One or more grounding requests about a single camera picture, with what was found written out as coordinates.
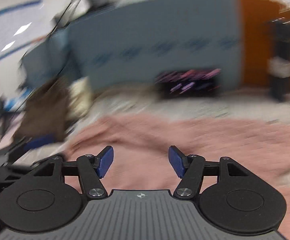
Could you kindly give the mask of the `cream folded garment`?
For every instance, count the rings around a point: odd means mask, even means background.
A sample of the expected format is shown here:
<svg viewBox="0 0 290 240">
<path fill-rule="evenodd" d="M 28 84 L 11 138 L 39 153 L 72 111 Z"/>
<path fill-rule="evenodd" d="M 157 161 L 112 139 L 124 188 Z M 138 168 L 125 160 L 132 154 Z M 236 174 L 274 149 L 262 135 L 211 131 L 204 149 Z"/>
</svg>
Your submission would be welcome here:
<svg viewBox="0 0 290 240">
<path fill-rule="evenodd" d="M 84 118 L 92 106 L 93 91 L 88 77 L 74 81 L 69 87 L 69 107 L 67 120 Z"/>
</svg>

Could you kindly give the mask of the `dark blue vacuum bottle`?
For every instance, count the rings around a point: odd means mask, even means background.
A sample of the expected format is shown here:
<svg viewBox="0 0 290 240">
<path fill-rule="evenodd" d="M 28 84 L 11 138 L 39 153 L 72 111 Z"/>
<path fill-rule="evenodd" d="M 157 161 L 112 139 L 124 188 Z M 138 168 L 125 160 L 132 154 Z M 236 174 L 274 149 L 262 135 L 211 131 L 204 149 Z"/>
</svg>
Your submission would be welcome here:
<svg viewBox="0 0 290 240">
<path fill-rule="evenodd" d="M 271 21 L 273 56 L 268 61 L 270 96 L 284 102 L 290 79 L 290 20 L 285 17 Z"/>
</svg>

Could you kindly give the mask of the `brown folded garment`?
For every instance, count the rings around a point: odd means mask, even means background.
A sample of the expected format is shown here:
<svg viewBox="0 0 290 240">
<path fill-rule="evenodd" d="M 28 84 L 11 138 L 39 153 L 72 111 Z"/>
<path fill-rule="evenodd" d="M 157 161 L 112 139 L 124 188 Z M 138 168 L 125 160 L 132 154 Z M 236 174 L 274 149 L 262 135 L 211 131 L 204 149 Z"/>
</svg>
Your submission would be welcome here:
<svg viewBox="0 0 290 240">
<path fill-rule="evenodd" d="M 62 142 L 67 130 L 69 90 L 63 78 L 52 79 L 37 88 L 25 103 L 22 122 L 13 135 L 14 141 L 52 135 Z"/>
</svg>

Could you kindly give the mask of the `grey-blue flat box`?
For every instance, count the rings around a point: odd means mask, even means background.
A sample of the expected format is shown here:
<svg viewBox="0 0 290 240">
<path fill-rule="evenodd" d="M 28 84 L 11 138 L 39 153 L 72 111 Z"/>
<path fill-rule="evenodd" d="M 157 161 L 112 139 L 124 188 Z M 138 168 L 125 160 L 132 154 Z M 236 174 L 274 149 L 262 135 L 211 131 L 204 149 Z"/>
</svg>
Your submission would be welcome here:
<svg viewBox="0 0 290 240">
<path fill-rule="evenodd" d="M 237 0 L 147 0 L 88 14 L 28 51 L 31 87 L 63 73 L 93 90 L 151 83 L 164 71 L 220 68 L 225 90 L 238 87 L 241 28 Z"/>
</svg>

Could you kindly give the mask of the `orange flat box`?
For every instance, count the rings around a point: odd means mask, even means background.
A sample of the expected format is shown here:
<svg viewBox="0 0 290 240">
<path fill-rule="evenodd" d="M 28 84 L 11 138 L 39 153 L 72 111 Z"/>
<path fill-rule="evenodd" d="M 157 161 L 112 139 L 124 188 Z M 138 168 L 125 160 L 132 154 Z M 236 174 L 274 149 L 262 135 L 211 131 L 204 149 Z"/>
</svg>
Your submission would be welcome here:
<svg viewBox="0 0 290 240">
<path fill-rule="evenodd" d="M 273 20 L 290 20 L 290 8 L 273 0 L 237 0 L 242 27 L 241 85 L 267 87 L 268 60 L 274 53 Z"/>
</svg>

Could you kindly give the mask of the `pink knitted sweater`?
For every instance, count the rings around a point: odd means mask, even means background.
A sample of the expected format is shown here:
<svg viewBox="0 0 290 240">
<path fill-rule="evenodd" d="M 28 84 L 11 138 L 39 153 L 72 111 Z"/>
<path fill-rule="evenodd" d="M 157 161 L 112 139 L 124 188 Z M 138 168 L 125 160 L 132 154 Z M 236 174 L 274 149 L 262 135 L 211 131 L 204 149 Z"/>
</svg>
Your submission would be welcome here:
<svg viewBox="0 0 290 240">
<path fill-rule="evenodd" d="M 174 145 L 210 161 L 228 156 L 275 187 L 286 199 L 279 228 L 290 239 L 290 187 L 279 177 L 290 171 L 290 125 L 230 119 L 171 121 L 147 114 L 110 115 L 86 126 L 65 144 L 65 156 L 114 148 L 114 162 L 102 180 L 106 190 L 174 190 L 179 179 L 168 161 Z"/>
</svg>

